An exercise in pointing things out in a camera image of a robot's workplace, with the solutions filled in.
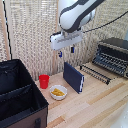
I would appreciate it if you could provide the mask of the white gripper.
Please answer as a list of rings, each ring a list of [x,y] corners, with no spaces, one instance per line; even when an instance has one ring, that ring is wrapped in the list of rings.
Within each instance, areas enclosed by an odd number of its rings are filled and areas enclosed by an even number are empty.
[[[64,31],[60,31],[57,33],[54,33],[50,37],[51,41],[51,48],[53,50],[59,50],[61,48],[73,45],[75,43],[78,43],[82,40],[82,32],[81,31],[75,31],[73,33],[67,33]],[[75,52],[75,47],[71,47],[71,53]],[[59,51],[59,57],[63,57],[63,52]]]

